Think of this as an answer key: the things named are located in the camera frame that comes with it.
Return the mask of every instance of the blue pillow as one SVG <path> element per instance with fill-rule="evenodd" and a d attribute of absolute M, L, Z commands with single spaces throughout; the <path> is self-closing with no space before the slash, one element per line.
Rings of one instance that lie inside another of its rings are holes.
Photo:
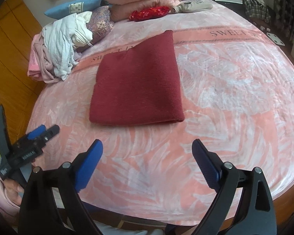
<path fill-rule="evenodd" d="M 81 13 L 84 11 L 93 11 L 100 7 L 101 0 L 74 0 L 63 3 L 47 10 L 44 14 L 50 18 L 62 19 L 73 13 Z"/>

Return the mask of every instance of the orange stripe on bed sheet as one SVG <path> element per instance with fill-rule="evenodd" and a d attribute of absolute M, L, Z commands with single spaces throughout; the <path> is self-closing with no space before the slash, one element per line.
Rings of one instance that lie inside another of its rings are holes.
<path fill-rule="evenodd" d="M 128 50 L 147 38 L 131 42 L 126 45 L 121 45 L 113 48 L 100 51 L 82 59 L 74 68 L 74 72 L 81 71 L 85 68 L 97 66 L 103 59 L 105 54 Z M 237 42 L 237 41 L 259 41 L 268 44 L 274 44 L 263 32 L 260 30 L 253 31 L 239 26 L 208 26 L 189 29 L 180 29 L 173 31 L 174 46 L 181 46 L 185 44 L 196 43 L 214 43 L 214 42 Z"/>

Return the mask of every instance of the bed sheet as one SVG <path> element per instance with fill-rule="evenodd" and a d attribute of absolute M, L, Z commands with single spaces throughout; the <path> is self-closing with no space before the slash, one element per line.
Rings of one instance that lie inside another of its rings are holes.
<path fill-rule="evenodd" d="M 125 215 L 195 225 L 215 197 L 191 153 L 193 140 L 200 138 L 237 168 L 261 167 L 273 198 L 286 192 L 294 184 L 294 67 L 255 26 L 212 3 L 210 11 L 118 22 L 85 51 L 75 72 L 48 85 L 35 104 L 28 131 L 40 124 L 60 126 L 35 165 L 55 169 L 98 138 L 104 152 L 79 193 L 83 201 Z M 189 34 L 191 28 L 196 34 Z M 131 47 L 168 29 L 179 36 L 175 52 L 185 121 L 136 127 L 90 123 L 100 61 L 94 54 Z M 238 190 L 228 217 L 239 197 Z"/>

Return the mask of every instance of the pink comforter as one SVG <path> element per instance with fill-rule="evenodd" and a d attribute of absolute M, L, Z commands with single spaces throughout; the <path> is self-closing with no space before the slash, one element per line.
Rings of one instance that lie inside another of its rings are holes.
<path fill-rule="evenodd" d="M 66 81 L 47 86 L 39 96 L 28 131 L 58 124 L 60 134 L 35 165 L 57 168 L 98 138 L 104 152 L 80 192 L 83 201 L 125 215 L 195 225 L 215 196 L 191 154 L 193 140 L 200 138 L 223 161 L 248 170 L 260 166 L 273 198 L 286 192 L 294 184 L 294 67 L 252 24 L 213 6 L 204 12 L 116 23 L 83 54 L 84 62 Z M 184 36 L 182 29 L 189 28 L 203 34 Z M 185 121 L 138 127 L 90 123 L 100 54 L 117 46 L 130 48 L 167 29 L 176 34 Z M 239 193 L 228 217 L 235 213 Z"/>

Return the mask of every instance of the wooden wardrobe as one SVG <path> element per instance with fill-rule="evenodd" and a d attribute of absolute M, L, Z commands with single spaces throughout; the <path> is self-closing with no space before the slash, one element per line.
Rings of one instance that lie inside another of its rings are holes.
<path fill-rule="evenodd" d="M 6 0 L 0 7 L 0 104 L 14 143 L 24 135 L 44 82 L 27 76 L 33 36 L 41 32 L 23 0 Z"/>

